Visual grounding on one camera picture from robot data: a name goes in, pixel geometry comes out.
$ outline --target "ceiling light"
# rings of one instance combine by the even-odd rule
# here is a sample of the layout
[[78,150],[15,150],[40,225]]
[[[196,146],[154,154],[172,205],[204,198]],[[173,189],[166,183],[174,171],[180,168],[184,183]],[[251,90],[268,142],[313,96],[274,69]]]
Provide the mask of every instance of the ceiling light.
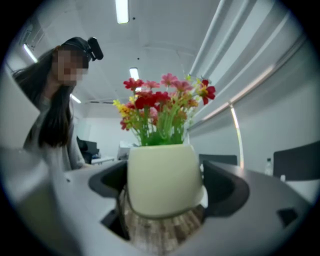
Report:
[[137,81],[139,79],[138,69],[136,67],[132,67],[129,69],[129,71],[130,76]]
[[76,103],[81,103],[81,101],[76,97],[76,96],[74,96],[73,94],[70,94],[70,97],[71,97],[71,99],[73,99]]
[[23,44],[23,48],[25,49],[26,53],[29,54],[30,58],[37,63],[38,60],[37,58],[34,56],[34,54],[32,53],[32,51],[30,50],[30,48],[28,47],[28,45],[26,43]]
[[129,22],[128,0],[115,0],[115,10],[118,24]]

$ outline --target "long dark hair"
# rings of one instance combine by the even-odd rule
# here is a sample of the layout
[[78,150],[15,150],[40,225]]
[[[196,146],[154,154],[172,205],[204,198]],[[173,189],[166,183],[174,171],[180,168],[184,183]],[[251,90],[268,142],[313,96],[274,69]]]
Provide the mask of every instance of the long dark hair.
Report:
[[[36,106],[39,106],[44,92],[47,76],[51,70],[54,50],[44,53],[37,63],[26,68],[19,69],[13,73],[13,77],[20,85],[25,95]],[[70,94],[74,86],[60,86],[51,99],[51,107],[42,123],[38,144],[40,147],[44,143],[52,147],[61,147],[69,141],[69,129],[72,122],[70,112]]]

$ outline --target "sleeve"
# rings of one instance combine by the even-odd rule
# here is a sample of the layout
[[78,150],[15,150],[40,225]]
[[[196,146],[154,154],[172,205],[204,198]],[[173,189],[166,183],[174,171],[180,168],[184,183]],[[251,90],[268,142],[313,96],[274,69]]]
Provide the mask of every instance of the sleeve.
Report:
[[78,142],[77,142],[77,135],[74,129],[75,129],[75,126],[72,123],[70,127],[70,140],[67,146],[72,170],[80,169],[85,165],[85,160],[79,149]]

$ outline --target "pink flower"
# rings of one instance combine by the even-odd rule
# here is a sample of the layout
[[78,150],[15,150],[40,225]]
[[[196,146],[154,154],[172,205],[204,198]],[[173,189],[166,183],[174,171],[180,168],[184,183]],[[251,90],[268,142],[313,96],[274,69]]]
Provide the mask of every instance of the pink flower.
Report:
[[150,108],[150,117],[152,119],[156,119],[158,117],[158,111],[154,107]]
[[141,87],[141,85],[144,83],[141,79],[138,79],[137,81],[133,78],[129,78],[128,81],[124,81],[123,84],[125,85],[125,88],[131,89],[131,91],[134,91],[136,88]]
[[170,98],[174,98],[174,97],[178,96],[178,93],[176,91],[174,91],[174,92],[169,92],[168,95]]
[[155,81],[149,81],[147,80],[142,86],[147,87],[147,88],[160,88],[160,84],[158,84]]
[[177,80],[178,80],[178,78],[175,75],[168,73],[168,74],[164,74],[162,76],[162,80],[161,80],[160,84],[165,85],[165,86],[171,86],[172,83]]
[[126,103],[126,104],[124,104],[127,108],[129,108],[129,109],[135,109],[135,105],[132,103],[132,102],[128,102],[128,103]]
[[191,91],[193,87],[187,81],[174,81],[172,85],[179,91],[179,92],[186,92]]

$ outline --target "white wall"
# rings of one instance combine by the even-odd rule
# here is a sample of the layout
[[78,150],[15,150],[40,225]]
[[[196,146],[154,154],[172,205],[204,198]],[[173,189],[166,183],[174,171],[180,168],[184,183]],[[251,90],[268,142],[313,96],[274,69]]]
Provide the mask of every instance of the white wall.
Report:
[[263,172],[274,152],[320,140],[319,71],[315,53],[305,43],[277,73],[233,105],[246,169]]
[[229,108],[191,130],[189,135],[197,154],[236,155],[240,164],[237,131]]
[[117,157],[120,141],[128,143],[138,143],[131,131],[121,129],[121,118],[85,118],[82,120],[85,125],[79,127],[83,129],[83,136],[80,139],[97,142],[101,157]]
[[23,69],[34,63],[23,49],[23,46],[19,45],[16,40],[12,42],[5,57],[5,62],[13,71]]
[[81,140],[97,142],[101,156],[116,157],[120,141],[138,143],[131,131],[121,129],[117,108],[109,104],[87,104],[85,118],[78,120],[76,133]]

